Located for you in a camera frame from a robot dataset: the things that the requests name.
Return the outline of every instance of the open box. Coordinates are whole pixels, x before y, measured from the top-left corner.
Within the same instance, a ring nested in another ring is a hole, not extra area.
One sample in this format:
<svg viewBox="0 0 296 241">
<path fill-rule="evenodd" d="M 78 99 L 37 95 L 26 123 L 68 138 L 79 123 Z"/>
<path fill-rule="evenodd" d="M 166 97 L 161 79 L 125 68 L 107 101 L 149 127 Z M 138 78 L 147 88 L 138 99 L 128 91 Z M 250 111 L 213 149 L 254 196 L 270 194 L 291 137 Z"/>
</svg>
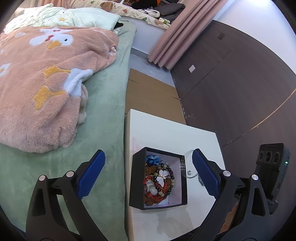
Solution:
<svg viewBox="0 0 296 241">
<path fill-rule="evenodd" d="M 158 155 L 159 158 L 165 161 L 173 171 L 175 183 L 172 191 L 165 200 L 158 204 L 146 205 L 144 203 L 145 189 L 145 166 L 147 155 Z M 129 205 L 141 210 L 160 209 L 168 207 L 176 207 L 187 204 L 187 180 L 185 157 L 183 155 L 161 151 L 145 147 L 133 155 L 133 163 L 131 170 L 131 187 Z"/>
</svg>

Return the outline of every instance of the green bed sheet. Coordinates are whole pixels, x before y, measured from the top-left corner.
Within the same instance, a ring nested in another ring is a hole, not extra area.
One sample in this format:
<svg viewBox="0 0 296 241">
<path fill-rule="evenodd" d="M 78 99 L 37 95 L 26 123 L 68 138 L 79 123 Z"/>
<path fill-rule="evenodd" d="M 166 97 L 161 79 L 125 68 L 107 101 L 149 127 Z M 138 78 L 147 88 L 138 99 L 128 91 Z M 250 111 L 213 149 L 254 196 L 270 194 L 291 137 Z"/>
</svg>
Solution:
<svg viewBox="0 0 296 241">
<path fill-rule="evenodd" d="M 106 69 L 85 82 L 89 92 L 87 118 L 73 144 L 47 153 L 25 153 L 0 144 L 0 205 L 10 221 L 25 230 L 28 206 L 38 177 L 61 177 L 76 170 L 101 149 L 106 164 L 90 195 L 82 199 L 94 222 L 109 241 L 127 240 L 124 229 L 125 184 L 123 129 L 128 61 L 136 27 L 122 21 L 118 56 Z M 76 228 L 59 198 L 68 227 Z"/>
</svg>

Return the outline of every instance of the white table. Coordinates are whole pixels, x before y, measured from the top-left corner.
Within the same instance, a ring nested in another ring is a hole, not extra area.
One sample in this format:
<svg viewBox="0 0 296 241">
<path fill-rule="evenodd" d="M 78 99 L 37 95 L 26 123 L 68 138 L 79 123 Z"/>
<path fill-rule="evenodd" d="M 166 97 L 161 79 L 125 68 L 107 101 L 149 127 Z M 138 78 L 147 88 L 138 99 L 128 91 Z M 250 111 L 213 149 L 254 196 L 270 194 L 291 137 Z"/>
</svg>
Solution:
<svg viewBox="0 0 296 241">
<path fill-rule="evenodd" d="M 198 177 L 187 178 L 188 204 L 157 210 L 139 210 L 128 206 L 133 154 L 144 147 L 185 155 L 186 170 L 196 170 L 188 153 L 199 148 L 208 160 L 225 169 L 216 134 L 179 124 L 137 110 L 125 119 L 125 182 L 128 236 L 130 241 L 169 241 L 201 225 L 215 198 Z"/>
</svg>

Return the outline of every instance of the wall outlet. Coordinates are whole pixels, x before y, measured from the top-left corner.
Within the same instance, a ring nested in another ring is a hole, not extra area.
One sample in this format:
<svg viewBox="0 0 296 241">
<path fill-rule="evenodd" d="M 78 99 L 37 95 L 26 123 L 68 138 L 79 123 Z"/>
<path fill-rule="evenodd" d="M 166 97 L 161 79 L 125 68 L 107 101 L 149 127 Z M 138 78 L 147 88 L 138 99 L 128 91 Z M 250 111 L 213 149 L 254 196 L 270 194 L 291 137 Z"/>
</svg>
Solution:
<svg viewBox="0 0 296 241">
<path fill-rule="evenodd" d="M 193 70 L 195 70 L 195 67 L 194 67 L 194 65 L 192 65 L 192 66 L 189 68 L 189 71 L 190 71 L 190 73 L 192 73 L 192 72 L 193 72 Z"/>
</svg>

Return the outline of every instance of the tiled floor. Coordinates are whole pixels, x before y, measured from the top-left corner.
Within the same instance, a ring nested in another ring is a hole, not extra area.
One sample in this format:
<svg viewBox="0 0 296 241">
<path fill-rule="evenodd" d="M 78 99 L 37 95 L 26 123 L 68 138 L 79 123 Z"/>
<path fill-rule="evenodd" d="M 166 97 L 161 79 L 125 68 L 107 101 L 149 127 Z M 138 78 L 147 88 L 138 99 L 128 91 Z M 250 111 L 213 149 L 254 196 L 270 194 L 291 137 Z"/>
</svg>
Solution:
<svg viewBox="0 0 296 241">
<path fill-rule="evenodd" d="M 143 74 L 158 79 L 166 84 L 175 87 L 172 76 L 169 70 L 158 67 L 157 65 L 150 63 L 148 60 L 143 59 L 134 54 L 130 55 L 129 69 L 135 69 Z"/>
</svg>

